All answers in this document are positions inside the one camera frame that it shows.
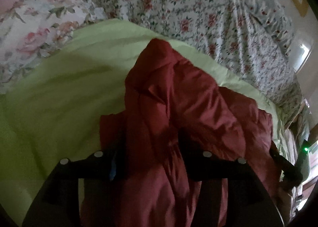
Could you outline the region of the person's right hand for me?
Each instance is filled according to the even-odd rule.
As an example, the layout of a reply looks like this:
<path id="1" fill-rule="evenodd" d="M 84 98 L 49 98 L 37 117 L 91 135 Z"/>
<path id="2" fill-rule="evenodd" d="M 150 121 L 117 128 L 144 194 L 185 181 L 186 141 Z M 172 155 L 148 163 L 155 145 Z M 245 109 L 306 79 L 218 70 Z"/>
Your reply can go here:
<path id="1" fill-rule="evenodd" d="M 298 187 L 288 189 L 281 182 L 278 187 L 276 206 L 280 212 L 284 225 L 287 226 L 295 215 L 295 202 L 298 195 Z"/>

